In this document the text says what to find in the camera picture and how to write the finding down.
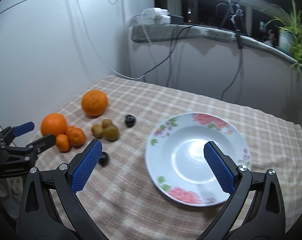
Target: checkered tablecloth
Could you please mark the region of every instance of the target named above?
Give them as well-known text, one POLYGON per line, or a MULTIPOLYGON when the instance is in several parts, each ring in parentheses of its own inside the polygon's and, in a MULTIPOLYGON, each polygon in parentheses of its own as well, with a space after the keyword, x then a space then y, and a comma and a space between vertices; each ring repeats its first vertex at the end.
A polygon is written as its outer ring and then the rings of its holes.
MULTIPOLYGON (((110 163, 97 165, 83 191, 78 192, 84 208, 110 239, 196 239, 221 210, 220 206, 194 208, 164 196, 152 183, 144 160, 151 131, 163 120, 186 112, 217 115, 233 124, 245 138, 252 155, 252 171, 276 170, 282 189, 286 230, 302 213, 302 129, 245 106, 238 106, 188 92, 109 76, 90 88, 105 92, 109 98, 106 112, 94 119, 80 107, 82 95, 60 112, 69 125, 80 127, 87 142, 80 149, 59 153, 53 147, 39 155, 40 170, 55 169, 68 163, 93 139, 91 126, 112 119, 119 128, 116 142, 101 139, 110 163), (126 128, 127 114, 136 117, 133 128, 126 128)), ((241 225, 253 194, 250 193, 234 228, 241 225)), ((65 225, 71 227, 54 194, 65 225)))

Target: pink flower pattern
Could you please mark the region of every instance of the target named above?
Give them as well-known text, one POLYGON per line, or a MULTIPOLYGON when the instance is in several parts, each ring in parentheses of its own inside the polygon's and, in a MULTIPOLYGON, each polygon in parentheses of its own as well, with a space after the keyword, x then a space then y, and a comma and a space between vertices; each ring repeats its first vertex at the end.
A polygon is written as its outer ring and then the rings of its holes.
POLYGON ((180 200, 185 203, 189 204, 203 204, 202 200, 200 200, 200 197, 197 193, 192 191, 186 191, 184 189, 181 189, 179 187, 171 188, 168 191, 168 194, 172 197, 174 197, 177 200, 180 200))
POLYGON ((221 130, 228 125, 225 121, 221 120, 220 118, 208 114, 192 114, 192 119, 193 121, 196 121, 201 125, 205 126, 214 124, 217 130, 221 130))

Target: gray ledge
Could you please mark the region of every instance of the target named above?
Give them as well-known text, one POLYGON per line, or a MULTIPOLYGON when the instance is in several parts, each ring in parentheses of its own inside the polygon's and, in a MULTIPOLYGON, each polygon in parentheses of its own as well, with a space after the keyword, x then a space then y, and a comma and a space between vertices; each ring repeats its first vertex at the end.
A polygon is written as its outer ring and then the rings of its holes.
MULTIPOLYGON (((185 27, 187 27, 187 25, 145 25, 147 34, 152 42, 176 40, 176 36, 179 33, 179 31, 181 31, 185 27)), ((241 36, 241 37, 244 46, 265 51, 290 64, 297 62, 294 58, 290 57, 289 55, 281 52, 276 48, 270 47, 267 44, 264 44, 247 36, 241 36)), ((148 42, 143 32, 142 25, 136 25, 133 27, 131 38, 136 43, 148 42)), ((193 26, 192 28, 188 28, 185 31, 182 31, 180 36, 178 37, 178 40, 195 39, 195 38, 206 38, 209 40, 221 41, 227 43, 237 41, 234 32, 224 31, 224 30, 210 28, 210 27, 201 27, 201 26, 193 26)))

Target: kiwi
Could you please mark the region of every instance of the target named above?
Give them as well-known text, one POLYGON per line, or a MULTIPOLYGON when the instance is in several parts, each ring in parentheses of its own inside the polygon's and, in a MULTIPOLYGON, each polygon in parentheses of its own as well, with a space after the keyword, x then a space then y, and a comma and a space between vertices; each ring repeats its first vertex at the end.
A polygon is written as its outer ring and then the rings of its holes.
POLYGON ((103 129, 108 127, 109 125, 113 125, 113 123, 110 119, 103 119, 101 124, 102 124, 103 129))
POLYGON ((109 125, 103 130, 103 136, 109 141, 116 141, 119 137, 119 130, 116 126, 109 125))
POLYGON ((92 134, 97 139, 100 139, 103 136, 103 128, 101 124, 94 124, 91 128, 92 134))

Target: plant pot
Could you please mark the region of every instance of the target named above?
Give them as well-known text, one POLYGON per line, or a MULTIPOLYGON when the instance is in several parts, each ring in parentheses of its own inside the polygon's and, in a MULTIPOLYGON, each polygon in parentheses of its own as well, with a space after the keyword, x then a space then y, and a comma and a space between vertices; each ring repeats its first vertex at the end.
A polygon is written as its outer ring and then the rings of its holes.
POLYGON ((293 42, 294 36, 292 33, 279 31, 278 46, 281 50, 284 50, 288 54, 292 54, 291 47, 293 42))

